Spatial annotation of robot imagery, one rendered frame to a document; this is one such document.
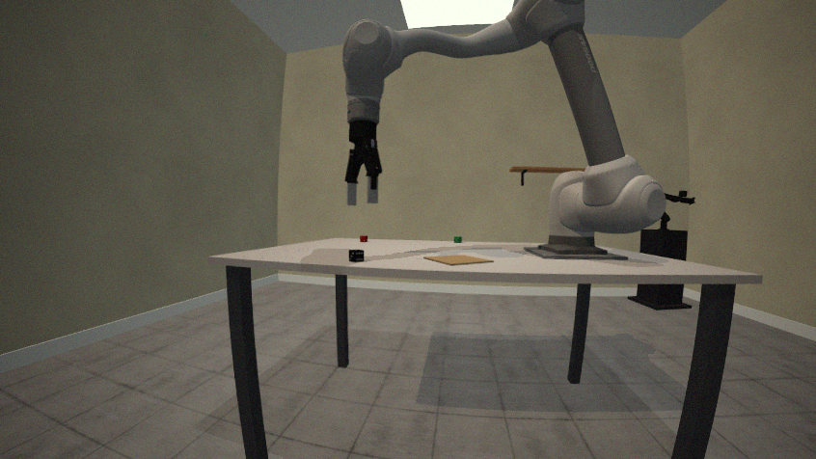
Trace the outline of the tan mat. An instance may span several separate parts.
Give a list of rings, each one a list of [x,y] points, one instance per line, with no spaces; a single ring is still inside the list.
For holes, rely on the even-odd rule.
[[[476,264],[476,263],[487,263],[487,262],[494,262],[494,260],[478,258],[473,256],[426,256],[425,259],[429,259],[432,261],[444,263],[447,265],[464,265],[464,264]],[[480,262],[474,262],[480,261]]]

